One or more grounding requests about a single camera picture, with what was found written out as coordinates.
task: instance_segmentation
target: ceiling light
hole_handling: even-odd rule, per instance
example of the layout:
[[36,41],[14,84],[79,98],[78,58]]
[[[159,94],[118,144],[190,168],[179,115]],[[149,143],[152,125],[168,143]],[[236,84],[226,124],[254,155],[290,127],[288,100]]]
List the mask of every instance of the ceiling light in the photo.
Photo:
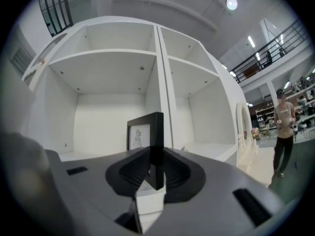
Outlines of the ceiling light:
[[287,89],[287,87],[289,86],[289,84],[290,84],[290,81],[288,81],[288,82],[285,84],[284,89]]
[[232,71],[230,71],[230,74],[235,78],[236,77],[236,74],[233,73]]
[[250,43],[252,44],[252,47],[255,47],[254,41],[252,40],[251,36],[248,36],[248,40],[250,41]]
[[235,10],[237,8],[237,0],[226,0],[226,6],[230,10]]

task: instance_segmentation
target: black vent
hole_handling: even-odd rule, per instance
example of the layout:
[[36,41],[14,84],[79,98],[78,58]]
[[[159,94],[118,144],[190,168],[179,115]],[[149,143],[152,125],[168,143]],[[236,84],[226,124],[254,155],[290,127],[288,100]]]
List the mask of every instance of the black vent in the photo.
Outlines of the black vent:
[[88,169],[84,166],[81,166],[81,167],[77,167],[77,168],[73,168],[73,169],[70,169],[70,170],[67,170],[68,172],[68,175],[74,175],[74,174],[78,174],[78,173],[81,173],[81,172],[84,172],[84,171],[87,171]]

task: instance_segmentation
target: framed drawing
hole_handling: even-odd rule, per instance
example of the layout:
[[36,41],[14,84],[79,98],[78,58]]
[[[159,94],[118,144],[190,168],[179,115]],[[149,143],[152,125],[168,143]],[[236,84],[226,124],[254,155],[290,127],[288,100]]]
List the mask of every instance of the framed drawing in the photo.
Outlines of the framed drawing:
[[127,150],[164,147],[164,115],[155,112],[127,122]]

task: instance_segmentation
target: white wall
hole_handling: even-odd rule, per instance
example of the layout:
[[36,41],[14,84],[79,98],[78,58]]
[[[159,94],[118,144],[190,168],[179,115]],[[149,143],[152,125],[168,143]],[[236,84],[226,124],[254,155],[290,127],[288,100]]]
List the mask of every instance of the white wall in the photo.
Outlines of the white wall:
[[158,67],[155,62],[151,76],[149,79],[149,84],[146,92],[146,112],[151,114],[154,112],[161,112],[161,101],[159,94],[159,85],[158,85]]
[[4,53],[0,57],[0,67],[0,128],[6,132],[21,133],[23,123],[35,101],[35,95],[22,82]]
[[192,95],[189,102],[196,142],[236,143],[233,117],[220,79]]
[[188,98],[176,98],[176,107],[176,124],[179,143],[175,148],[181,149],[184,144],[194,142],[195,137],[193,133],[192,117]]
[[145,114],[141,94],[81,94],[74,120],[74,151],[102,155],[126,151],[127,121]]
[[52,39],[40,11],[38,0],[32,0],[29,3],[20,16],[18,24],[36,54],[39,54]]
[[35,95],[28,137],[45,149],[55,150],[59,154],[73,151],[73,124],[78,94],[48,67]]

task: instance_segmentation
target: person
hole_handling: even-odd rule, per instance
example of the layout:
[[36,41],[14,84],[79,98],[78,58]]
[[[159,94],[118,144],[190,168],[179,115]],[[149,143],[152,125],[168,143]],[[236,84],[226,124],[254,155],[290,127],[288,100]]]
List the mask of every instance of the person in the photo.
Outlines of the person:
[[282,48],[279,48],[279,54],[281,58],[284,56],[284,50]]
[[274,122],[277,126],[278,138],[275,146],[274,172],[277,170],[284,151],[283,161],[279,169],[279,177],[284,177],[284,170],[289,162],[293,148],[293,125],[295,110],[293,104],[287,102],[282,89],[277,90],[278,105],[274,111]]

